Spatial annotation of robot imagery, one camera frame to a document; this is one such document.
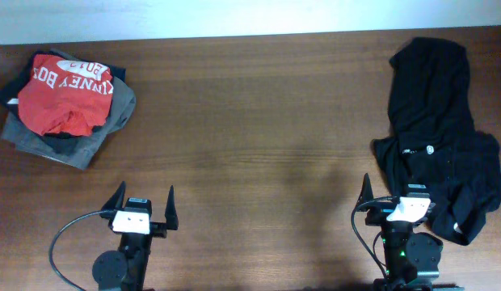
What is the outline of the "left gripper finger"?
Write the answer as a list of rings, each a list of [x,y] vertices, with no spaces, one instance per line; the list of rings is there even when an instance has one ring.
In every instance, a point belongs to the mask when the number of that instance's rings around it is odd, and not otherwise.
[[[114,192],[114,194],[103,205],[102,210],[120,209],[124,201],[125,190],[126,190],[126,183],[122,181],[120,183],[120,186]]]
[[[178,225],[179,218],[175,207],[175,189],[171,185],[166,200],[165,219],[167,225]]]

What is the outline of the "black polo shirt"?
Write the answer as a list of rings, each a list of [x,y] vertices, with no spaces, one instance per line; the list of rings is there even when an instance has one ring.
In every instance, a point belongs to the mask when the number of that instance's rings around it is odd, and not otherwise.
[[[415,37],[389,63],[392,134],[373,141],[377,164],[393,196],[426,186],[435,205],[427,219],[432,232],[467,246],[501,204],[501,165],[496,138],[474,126],[466,49]]]

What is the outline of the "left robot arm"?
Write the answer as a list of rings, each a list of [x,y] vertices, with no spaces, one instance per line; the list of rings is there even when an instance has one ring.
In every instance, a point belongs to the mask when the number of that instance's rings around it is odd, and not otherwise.
[[[99,290],[143,290],[152,241],[166,238],[168,231],[179,228],[174,188],[167,195],[164,222],[151,220],[151,200],[125,199],[125,190],[123,182],[101,208],[100,217],[108,220],[109,229],[120,236],[120,244],[93,263],[92,276]]]

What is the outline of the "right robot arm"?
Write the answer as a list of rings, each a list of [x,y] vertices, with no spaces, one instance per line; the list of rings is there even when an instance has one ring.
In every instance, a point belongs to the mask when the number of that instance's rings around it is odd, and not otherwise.
[[[434,203],[429,188],[408,184],[400,196],[375,197],[368,174],[364,175],[356,206],[351,214],[355,236],[380,268],[382,277],[373,282],[380,291],[462,290],[455,284],[436,285],[443,242],[436,236],[414,229],[427,220]],[[369,246],[356,227],[356,214],[366,213],[367,226],[381,228],[375,241],[381,241],[385,260],[380,261],[375,246]]]

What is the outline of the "grey folded garment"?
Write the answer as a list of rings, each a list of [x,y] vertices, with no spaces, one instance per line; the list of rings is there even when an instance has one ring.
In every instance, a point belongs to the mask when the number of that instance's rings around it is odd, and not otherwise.
[[[78,144],[71,154],[57,154],[36,137],[38,134],[28,129],[19,117],[14,117],[8,110],[1,135],[2,139],[12,142],[17,150],[39,155],[80,170],[86,169],[107,135],[122,129],[136,107],[135,93],[125,83],[126,70],[113,65],[106,66],[111,70],[114,86],[111,110],[106,124],[94,128],[90,136],[80,136]],[[18,96],[8,103],[18,105]]]

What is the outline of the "red printed t-shirt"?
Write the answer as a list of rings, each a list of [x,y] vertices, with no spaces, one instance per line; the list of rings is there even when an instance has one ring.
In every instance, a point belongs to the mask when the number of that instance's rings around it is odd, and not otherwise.
[[[32,132],[90,136],[106,124],[114,86],[108,66],[37,54],[18,93],[19,119]]]

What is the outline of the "dark navy folded garment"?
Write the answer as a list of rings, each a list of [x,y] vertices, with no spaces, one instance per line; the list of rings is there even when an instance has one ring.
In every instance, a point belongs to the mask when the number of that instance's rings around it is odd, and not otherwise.
[[[43,54],[62,57],[66,60],[71,60],[73,58],[73,56],[68,53],[57,51],[56,49],[49,51],[38,50],[30,56],[27,64],[23,67],[18,76],[0,89],[0,104],[16,118],[19,117],[18,105],[9,104],[8,102],[15,99],[18,96],[18,93],[29,83],[34,59],[37,55]],[[71,154],[78,144],[79,139],[79,137],[73,136],[69,133],[51,133],[44,136],[36,135],[36,137],[57,154]]]

